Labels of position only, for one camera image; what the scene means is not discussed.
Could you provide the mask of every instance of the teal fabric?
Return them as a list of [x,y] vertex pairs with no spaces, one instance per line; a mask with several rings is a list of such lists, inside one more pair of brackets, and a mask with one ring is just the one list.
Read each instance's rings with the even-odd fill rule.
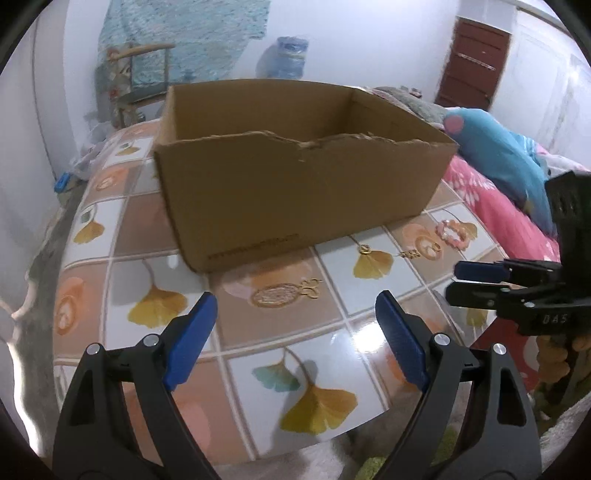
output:
[[[227,78],[252,38],[265,36],[270,0],[112,0],[99,37],[110,46],[173,42],[171,82]],[[163,81],[163,52],[134,57],[134,85]]]
[[480,109],[449,110],[443,125],[472,167],[489,178],[542,232],[556,235],[544,190],[547,176],[531,156],[533,141],[530,145],[529,139],[513,134]]

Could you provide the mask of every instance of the brown door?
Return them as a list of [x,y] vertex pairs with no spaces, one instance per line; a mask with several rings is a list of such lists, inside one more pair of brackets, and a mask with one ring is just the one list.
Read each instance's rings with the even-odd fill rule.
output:
[[488,110],[505,66],[510,39],[509,33],[497,28],[458,19],[435,103]]

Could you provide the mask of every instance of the teal ginkgo leaf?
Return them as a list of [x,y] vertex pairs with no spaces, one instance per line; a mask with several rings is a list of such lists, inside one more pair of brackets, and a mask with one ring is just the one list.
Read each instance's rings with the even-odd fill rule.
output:
[[300,381],[285,367],[283,360],[278,364],[255,368],[252,374],[269,390],[293,392],[300,388]]

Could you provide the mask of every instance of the white plastic bag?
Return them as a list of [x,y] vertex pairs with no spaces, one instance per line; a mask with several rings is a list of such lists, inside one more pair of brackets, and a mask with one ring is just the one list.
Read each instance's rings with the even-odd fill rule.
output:
[[80,147],[80,155],[70,160],[70,171],[81,180],[90,179],[94,172],[94,160],[114,132],[115,129],[109,122],[95,125]]

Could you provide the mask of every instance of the pink bedsheet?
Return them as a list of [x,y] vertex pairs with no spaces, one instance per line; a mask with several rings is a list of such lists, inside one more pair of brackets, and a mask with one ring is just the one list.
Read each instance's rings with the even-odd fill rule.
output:
[[443,180],[466,202],[510,258],[559,262],[556,240],[546,237],[484,175],[458,155]]

